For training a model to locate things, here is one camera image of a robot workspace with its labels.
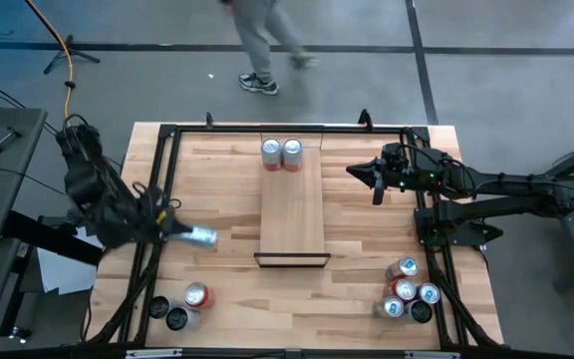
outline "person's leg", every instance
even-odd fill
[[[311,65],[314,57],[303,49],[302,41],[296,35],[296,26],[285,13],[280,0],[271,0],[272,6],[267,15],[265,28],[281,45],[291,53],[291,59],[297,69]]]
[[[272,0],[234,0],[234,23],[258,79],[271,83],[270,48],[261,34]]]
[[[265,20],[265,28],[290,53],[302,52],[302,42],[300,37],[296,36],[296,26],[277,0],[270,1],[271,7]]]

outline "person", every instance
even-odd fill
[[[296,69],[305,69],[313,64],[314,57],[305,51],[295,35],[293,23],[279,0],[221,0],[221,3],[234,17],[240,41],[254,70],[238,77],[238,83],[244,90],[265,95],[278,94],[278,84],[271,75],[270,46],[263,29],[291,53],[291,61]]]

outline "wooden board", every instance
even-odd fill
[[[304,148],[299,172],[261,171],[260,252],[324,253],[320,149]],[[326,258],[259,257],[264,265],[324,264]]]
[[[126,157],[124,180],[147,182],[158,124],[135,124]],[[459,158],[453,127],[430,127],[431,144]],[[416,257],[428,279],[423,249],[418,245],[412,212],[412,191],[390,190],[381,206],[372,206],[372,192],[345,172],[347,165],[379,156],[382,145],[398,136],[330,135],[321,143],[325,250],[332,258],[325,269],[258,268],[261,166],[260,135],[185,134],[181,141],[172,197],[182,200],[181,220],[215,226],[220,240],[214,251],[170,243],[161,258],[156,294],[181,298],[187,284],[202,281],[216,294],[203,327],[174,333],[152,320],[148,346],[302,347],[353,349],[436,349],[434,320],[409,325],[373,319],[371,303],[382,291],[384,269],[402,255]],[[163,158],[164,179],[166,159]],[[453,249],[462,301],[495,340],[502,336],[488,273],[479,253]],[[111,251],[99,266],[92,294],[96,334],[126,294],[134,246]],[[133,328],[141,314],[135,308]],[[445,308],[449,334],[455,339],[450,307]]]

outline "wooden table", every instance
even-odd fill
[[[158,133],[157,123],[136,123],[123,179],[147,183]],[[385,284],[385,268],[404,254],[421,270],[416,282],[428,280],[426,257],[417,243],[412,212],[413,191],[389,190],[384,203],[371,205],[372,191],[345,172],[347,165],[379,156],[395,135],[281,135],[319,146],[322,156],[325,250],[332,254],[325,269],[258,268],[260,174],[259,134],[183,134],[172,197],[185,222],[216,227],[216,250],[168,243],[156,282],[157,295],[182,299],[192,281],[216,294],[215,306],[196,332],[171,332],[151,320],[148,346],[437,349],[434,319],[426,325],[374,319],[372,303]],[[431,145],[459,158],[454,127],[430,127]],[[167,158],[161,166],[164,180]],[[99,266],[92,294],[96,334],[126,295],[135,247],[111,251]],[[502,342],[493,294],[484,261],[470,248],[454,247],[453,262],[462,301],[489,336]],[[444,306],[449,334],[455,340],[452,311]],[[132,334],[141,303],[135,307]]]

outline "concrete floor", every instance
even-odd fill
[[[36,1],[63,34],[81,41],[238,44],[216,1]],[[404,0],[283,1],[308,45],[411,46]],[[574,48],[574,0],[417,0],[425,46]],[[0,29],[18,41],[51,41],[23,2],[0,0]],[[300,74],[274,55],[279,97],[242,92],[243,53],[92,53],[76,62],[71,111],[99,128],[119,160],[135,121],[354,123],[369,109],[381,124],[426,124],[413,54],[319,54]],[[42,74],[50,51],[0,50],[0,88],[27,107],[62,119],[67,68]],[[574,56],[427,55],[439,123],[455,125],[465,162],[483,172],[539,173],[574,149]],[[61,186],[65,165],[54,140],[41,139],[28,174]],[[24,181],[16,208],[56,215],[68,202]],[[551,285],[563,254],[554,220],[529,215],[493,221],[505,236],[489,246],[490,276],[502,333],[514,348],[574,354],[574,294]],[[27,347],[74,343],[87,296],[40,299]],[[59,309],[72,310],[63,320]],[[16,344],[6,343],[8,347]]]

